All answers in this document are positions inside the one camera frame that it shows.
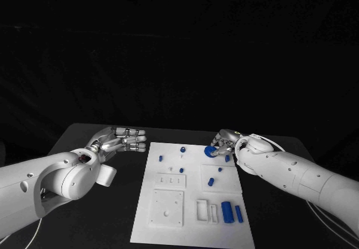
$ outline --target black table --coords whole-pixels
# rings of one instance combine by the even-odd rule
[[[69,126],[49,155],[84,148],[94,134],[108,126],[146,130],[147,147],[150,142],[209,145],[218,133],[76,123]],[[275,141],[287,152],[313,161],[297,138],[262,136]],[[105,163],[117,168],[111,186],[95,184],[78,201],[71,201],[49,213],[29,249],[190,248],[130,243],[147,154],[148,150],[144,153],[117,153]],[[304,200],[277,189],[258,176],[245,173],[239,167],[236,170],[257,249],[352,248],[321,224]],[[36,228],[37,222],[10,236],[0,249],[24,249]]]

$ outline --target black curtain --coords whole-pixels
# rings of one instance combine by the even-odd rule
[[[317,163],[356,135],[350,2],[26,4],[0,26],[7,164],[72,123],[294,136]]]

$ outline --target robotic hand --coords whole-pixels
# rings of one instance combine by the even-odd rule
[[[0,168],[0,239],[89,191],[109,186],[117,170],[102,163],[118,151],[146,151],[146,131],[108,127],[85,148]]]
[[[269,142],[281,151],[274,151]],[[324,209],[359,236],[359,182],[284,152],[262,136],[222,129],[205,154],[216,157],[228,153],[235,153],[236,164],[246,173]]]

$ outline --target blue cylinder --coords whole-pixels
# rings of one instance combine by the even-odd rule
[[[242,218],[242,213],[241,213],[239,206],[235,206],[235,211],[236,211],[236,216],[238,216],[238,222],[242,223],[244,222],[244,218]]]
[[[216,148],[213,147],[213,146],[207,146],[206,148],[205,148],[205,154],[206,154],[206,156],[207,157],[216,157],[216,156],[212,156],[210,155],[210,153],[213,152],[216,150]]]
[[[225,223],[233,223],[233,213],[229,201],[222,202],[222,213],[223,213]]]
[[[215,182],[215,179],[210,178],[210,179],[209,179],[209,182],[207,182],[207,185],[212,186],[212,185],[213,185],[213,182]]]

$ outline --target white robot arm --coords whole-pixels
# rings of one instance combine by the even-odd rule
[[[102,163],[117,151],[146,151],[146,131],[108,127],[86,147],[0,168],[0,239],[89,191],[109,186],[117,170]]]
[[[284,151],[255,134],[222,129],[205,149],[209,157],[235,153],[244,171],[333,214],[359,236],[359,182]]]

